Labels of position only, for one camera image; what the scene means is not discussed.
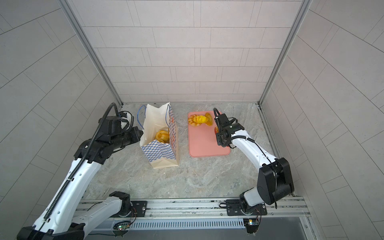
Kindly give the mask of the pale yellow bread slice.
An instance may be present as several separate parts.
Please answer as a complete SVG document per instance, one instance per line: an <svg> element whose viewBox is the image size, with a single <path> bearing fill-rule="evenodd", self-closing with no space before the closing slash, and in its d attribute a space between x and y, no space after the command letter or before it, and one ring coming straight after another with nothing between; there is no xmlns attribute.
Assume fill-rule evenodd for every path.
<svg viewBox="0 0 384 240"><path fill-rule="evenodd" d="M168 131L160 130L156 133L155 139L160 143L168 144L169 134Z"/></svg>

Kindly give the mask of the long yellow baguette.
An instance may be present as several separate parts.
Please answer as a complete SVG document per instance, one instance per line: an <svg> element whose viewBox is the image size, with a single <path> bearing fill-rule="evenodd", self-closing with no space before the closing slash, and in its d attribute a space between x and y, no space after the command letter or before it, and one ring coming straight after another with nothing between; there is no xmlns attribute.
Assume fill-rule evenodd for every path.
<svg viewBox="0 0 384 240"><path fill-rule="evenodd" d="M172 132L171 132L171 129L168 128L168 134L169 134L169 140L168 140L168 143L170 144L171 143L171 140L172 140Z"/></svg>

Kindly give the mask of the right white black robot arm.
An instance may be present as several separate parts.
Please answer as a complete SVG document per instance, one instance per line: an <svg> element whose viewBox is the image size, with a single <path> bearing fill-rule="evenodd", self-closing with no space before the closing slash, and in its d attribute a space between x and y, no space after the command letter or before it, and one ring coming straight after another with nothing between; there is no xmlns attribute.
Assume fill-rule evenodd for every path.
<svg viewBox="0 0 384 240"><path fill-rule="evenodd" d="M277 201L295 190L291 167L285 158L278 159L253 140L239 123L217 123L216 138L221 147L238 148L259 171L257 186L240 195L240 208L251 214L262 205Z"/></svg>

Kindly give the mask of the bright yellow croissant bread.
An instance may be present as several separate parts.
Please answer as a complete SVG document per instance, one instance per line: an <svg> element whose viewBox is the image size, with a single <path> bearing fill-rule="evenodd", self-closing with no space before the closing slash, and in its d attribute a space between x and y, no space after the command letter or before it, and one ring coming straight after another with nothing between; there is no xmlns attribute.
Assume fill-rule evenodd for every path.
<svg viewBox="0 0 384 240"><path fill-rule="evenodd" d="M209 121L209 119L206 116L202 116L202 115L195 116L192 118L192 120L194 123L197 123L197 124L203 124Z"/></svg>

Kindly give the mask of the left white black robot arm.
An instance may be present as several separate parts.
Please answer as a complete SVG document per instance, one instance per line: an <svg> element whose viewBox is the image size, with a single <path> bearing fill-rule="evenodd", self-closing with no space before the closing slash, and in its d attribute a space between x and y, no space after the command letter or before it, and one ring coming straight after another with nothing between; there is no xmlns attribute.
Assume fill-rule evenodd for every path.
<svg viewBox="0 0 384 240"><path fill-rule="evenodd" d="M18 240L83 240L90 232L112 216L138 215L131 197L115 191L104 201L75 217L76 209L95 174L116 151L140 141L143 132L138 127L102 131L95 141L82 143L75 153L71 168L48 208L32 226L23 227Z"/></svg>

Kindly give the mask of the blue checkered paper bag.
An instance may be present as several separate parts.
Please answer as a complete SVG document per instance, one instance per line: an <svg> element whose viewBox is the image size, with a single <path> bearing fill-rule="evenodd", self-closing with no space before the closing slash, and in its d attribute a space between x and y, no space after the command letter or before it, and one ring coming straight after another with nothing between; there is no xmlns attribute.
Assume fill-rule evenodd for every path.
<svg viewBox="0 0 384 240"><path fill-rule="evenodd" d="M144 123L140 147L154 169L179 166L178 127L170 103L142 106Z"/></svg>

